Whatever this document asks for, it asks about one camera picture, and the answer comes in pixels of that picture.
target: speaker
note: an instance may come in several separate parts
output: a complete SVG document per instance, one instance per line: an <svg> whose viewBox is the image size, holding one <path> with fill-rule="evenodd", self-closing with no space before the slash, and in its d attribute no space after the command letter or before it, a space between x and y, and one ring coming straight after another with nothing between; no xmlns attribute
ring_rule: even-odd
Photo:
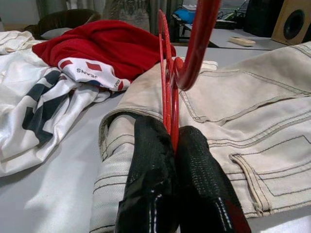
<svg viewBox="0 0 311 233"><path fill-rule="evenodd" d="M250 0L244 31L256 36L271 37L284 0Z"/></svg>
<svg viewBox="0 0 311 233"><path fill-rule="evenodd" d="M285 0L272 39L287 45L311 40L311 0Z"/></svg>

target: red metal hanger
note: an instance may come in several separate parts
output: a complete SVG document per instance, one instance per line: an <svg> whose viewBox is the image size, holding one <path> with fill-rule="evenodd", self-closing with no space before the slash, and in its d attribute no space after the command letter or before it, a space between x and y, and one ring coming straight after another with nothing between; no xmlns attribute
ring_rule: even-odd
<svg viewBox="0 0 311 233"><path fill-rule="evenodd" d="M176 151L178 142L179 102L178 89L189 90L195 83L211 32L215 26L221 0L198 0L192 26L191 37L185 62L181 58L172 59L171 42L165 14L159 10L159 43L161 54L161 79L163 124L172 138ZM164 68L162 40L166 47L166 67Z"/></svg>

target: blue object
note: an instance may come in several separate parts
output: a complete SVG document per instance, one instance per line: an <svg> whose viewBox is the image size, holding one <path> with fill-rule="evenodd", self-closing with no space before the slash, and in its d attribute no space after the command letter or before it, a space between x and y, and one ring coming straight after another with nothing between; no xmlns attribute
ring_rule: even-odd
<svg viewBox="0 0 311 233"><path fill-rule="evenodd" d="M180 17L182 21L185 21L189 24L193 23L195 11L188 11L186 9L178 9L174 13L178 15L178 17Z"/></svg>

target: table surface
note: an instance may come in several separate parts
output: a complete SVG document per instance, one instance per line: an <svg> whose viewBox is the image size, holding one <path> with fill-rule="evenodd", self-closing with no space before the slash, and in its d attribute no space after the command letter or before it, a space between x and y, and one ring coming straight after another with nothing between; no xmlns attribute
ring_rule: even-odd
<svg viewBox="0 0 311 233"><path fill-rule="evenodd" d="M192 30L190 24L185 24L185 27ZM228 42L229 37L242 37L245 39L253 40L256 44L252 47L245 47ZM210 41L220 48L227 49L244 49L244 50L275 50L286 45L271 40L268 37L258 37L250 33L244 32L242 29L227 30L227 29L213 29Z"/></svg>
<svg viewBox="0 0 311 233"><path fill-rule="evenodd" d="M176 50L185 56L187 47ZM262 53L208 48L205 59L223 67ZM84 110L44 164L0 178L2 233L89 232L93 184L101 162L98 127L121 97ZM305 207L248 222L253 232L311 232L310 213Z"/></svg>

